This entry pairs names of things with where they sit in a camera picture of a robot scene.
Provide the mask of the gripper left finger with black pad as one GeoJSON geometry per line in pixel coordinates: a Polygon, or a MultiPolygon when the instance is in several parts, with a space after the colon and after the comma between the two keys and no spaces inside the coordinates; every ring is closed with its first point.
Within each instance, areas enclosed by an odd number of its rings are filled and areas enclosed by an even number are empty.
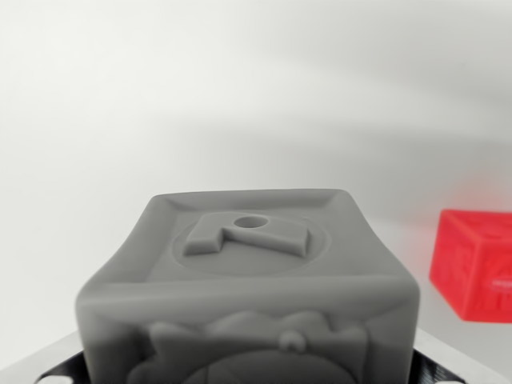
{"type": "Polygon", "coordinates": [[[81,351],[82,342],[75,331],[3,369],[1,383],[36,383],[42,374],[81,351]]]}

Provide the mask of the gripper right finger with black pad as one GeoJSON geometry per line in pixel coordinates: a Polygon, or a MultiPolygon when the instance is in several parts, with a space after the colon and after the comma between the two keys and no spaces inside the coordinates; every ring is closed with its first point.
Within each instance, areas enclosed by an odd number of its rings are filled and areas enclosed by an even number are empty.
{"type": "Polygon", "coordinates": [[[410,383],[511,383],[511,380],[417,328],[410,383]]]}

